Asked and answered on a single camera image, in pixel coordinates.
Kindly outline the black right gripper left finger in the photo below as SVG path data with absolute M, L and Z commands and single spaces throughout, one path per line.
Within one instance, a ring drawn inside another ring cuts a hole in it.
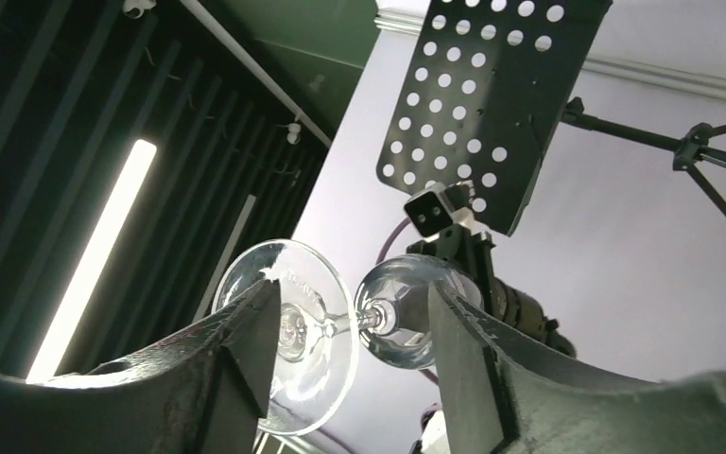
M 281 291 L 218 312 L 85 375 L 0 374 L 0 453 L 249 453 L 268 412 Z

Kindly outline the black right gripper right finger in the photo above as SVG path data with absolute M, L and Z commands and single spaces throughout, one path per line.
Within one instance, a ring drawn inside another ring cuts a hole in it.
M 726 453 L 726 372 L 647 382 L 579 362 L 432 287 L 454 453 Z

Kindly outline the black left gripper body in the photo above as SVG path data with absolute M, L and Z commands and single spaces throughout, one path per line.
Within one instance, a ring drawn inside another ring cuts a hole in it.
M 469 276 L 484 295 L 493 294 L 493 239 L 488 232 L 475 233 L 460 224 L 453 224 L 432 239 L 409 245 L 407 253 L 424 254 L 448 262 Z

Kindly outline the clear smooth wine glass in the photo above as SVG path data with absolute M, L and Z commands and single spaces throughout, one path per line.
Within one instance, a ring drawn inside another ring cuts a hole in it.
M 483 306 L 474 281 L 437 257 L 392 257 L 350 291 L 316 249 L 273 239 L 249 248 L 226 269 L 212 311 L 264 280 L 280 285 L 281 317 L 268 412 L 258 428 L 279 436 L 304 435 L 334 415 L 352 387 L 361 350 L 394 368 L 432 367 L 431 288 Z

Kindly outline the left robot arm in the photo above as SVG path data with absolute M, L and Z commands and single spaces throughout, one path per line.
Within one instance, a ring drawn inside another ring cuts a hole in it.
M 490 234 L 474 233 L 455 224 L 442 230 L 436 239 L 420 240 L 409 245 L 406 251 L 448 262 L 476 284 L 487 313 L 547 347 L 575 358 L 577 350 L 558 332 L 559 322 L 547 318 L 536 299 L 495 276 L 493 248 Z

